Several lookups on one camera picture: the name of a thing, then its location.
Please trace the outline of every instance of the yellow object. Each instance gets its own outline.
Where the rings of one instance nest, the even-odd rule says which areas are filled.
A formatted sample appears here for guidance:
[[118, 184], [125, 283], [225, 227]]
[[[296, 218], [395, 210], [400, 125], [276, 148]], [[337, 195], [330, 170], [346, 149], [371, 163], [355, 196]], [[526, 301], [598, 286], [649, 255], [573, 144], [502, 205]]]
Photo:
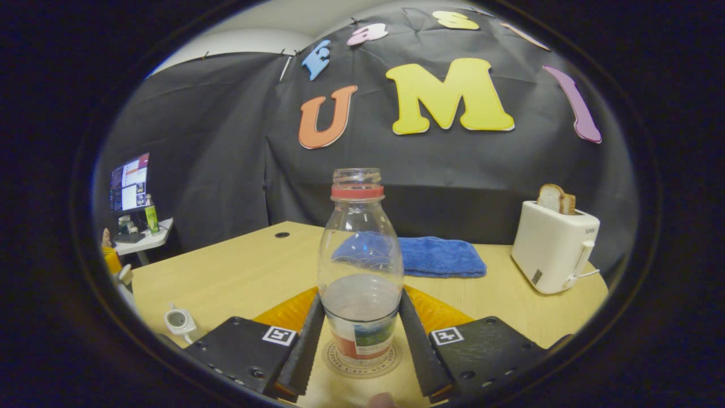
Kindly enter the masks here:
[[420, 100], [439, 126], [453, 124], [458, 104], [463, 98], [465, 113], [460, 122], [466, 129], [509, 131], [514, 123], [503, 110], [489, 69], [491, 64], [478, 58], [453, 60], [444, 82], [418, 64], [400, 65], [388, 70], [387, 78], [398, 90], [399, 118], [393, 123], [395, 134], [423, 133], [430, 121], [421, 116]]
[[478, 30], [479, 25], [471, 21], [465, 15], [456, 12], [433, 12], [433, 17], [438, 19], [444, 27], [458, 28], [461, 30]]
[[302, 326], [305, 325], [307, 313], [310, 311], [310, 306], [312, 301], [315, 300], [317, 291], [316, 287], [308, 289], [255, 317], [254, 321], [294, 330], [299, 333], [302, 331]]
[[106, 260], [108, 265], [108, 272], [115, 274], [121, 271], [121, 260], [118, 258], [118, 253], [115, 249], [109, 247], [101, 247], [103, 250], [103, 258]]
[[423, 329], [426, 331], [426, 334], [433, 330], [464, 325], [465, 323], [473, 321], [469, 316], [448, 306], [433, 296], [427, 295], [408, 285], [403, 285], [403, 287], [408, 297], [410, 297], [415, 311], [418, 313], [420, 322], [423, 323]]

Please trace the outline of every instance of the red bottle cap ring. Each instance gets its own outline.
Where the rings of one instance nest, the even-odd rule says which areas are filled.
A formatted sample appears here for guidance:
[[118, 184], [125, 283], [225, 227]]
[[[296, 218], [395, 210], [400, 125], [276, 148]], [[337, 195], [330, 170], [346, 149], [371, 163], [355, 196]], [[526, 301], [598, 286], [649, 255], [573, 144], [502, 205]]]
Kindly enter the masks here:
[[[358, 184], [357, 186], [365, 187], [371, 184]], [[383, 196], [383, 186], [375, 186], [372, 188], [355, 188], [345, 189], [332, 186], [332, 198], [341, 198], [345, 200], [367, 200], [369, 198], [378, 198]]]

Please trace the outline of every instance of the blue letter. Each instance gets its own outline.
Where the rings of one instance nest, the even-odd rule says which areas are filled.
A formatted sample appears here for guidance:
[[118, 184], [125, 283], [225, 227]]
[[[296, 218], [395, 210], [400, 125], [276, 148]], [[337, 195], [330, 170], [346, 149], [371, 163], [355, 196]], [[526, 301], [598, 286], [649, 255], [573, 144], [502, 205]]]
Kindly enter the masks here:
[[302, 61], [302, 65], [306, 66], [310, 70], [310, 81], [317, 78], [318, 75], [325, 69], [329, 60], [323, 60], [330, 56], [330, 50], [326, 47], [330, 44], [330, 40], [323, 40], [319, 43], [309, 55]]

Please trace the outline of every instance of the person's finger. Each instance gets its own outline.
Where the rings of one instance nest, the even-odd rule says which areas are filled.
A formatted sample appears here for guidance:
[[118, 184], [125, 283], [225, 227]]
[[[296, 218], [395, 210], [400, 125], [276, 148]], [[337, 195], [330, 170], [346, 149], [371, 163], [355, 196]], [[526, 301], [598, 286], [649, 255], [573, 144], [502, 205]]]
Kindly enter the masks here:
[[370, 397], [366, 408], [397, 408], [390, 393], [379, 393]]

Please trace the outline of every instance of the white desk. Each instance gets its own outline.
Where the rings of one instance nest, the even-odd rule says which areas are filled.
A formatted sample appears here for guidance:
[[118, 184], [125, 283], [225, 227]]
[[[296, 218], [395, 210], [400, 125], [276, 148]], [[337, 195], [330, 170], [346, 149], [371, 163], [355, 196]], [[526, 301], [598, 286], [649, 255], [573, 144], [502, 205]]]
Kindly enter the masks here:
[[138, 260], [141, 261], [141, 265], [146, 266], [149, 264], [149, 259], [146, 257], [146, 253], [144, 251], [164, 245], [166, 243], [166, 239], [169, 237], [169, 231], [171, 230], [172, 225], [174, 225], [173, 218], [160, 221], [159, 231], [156, 234], [152, 234], [151, 230], [146, 228], [141, 232], [146, 235], [144, 239], [133, 244], [116, 242], [116, 248], [114, 249], [119, 256], [136, 253]]

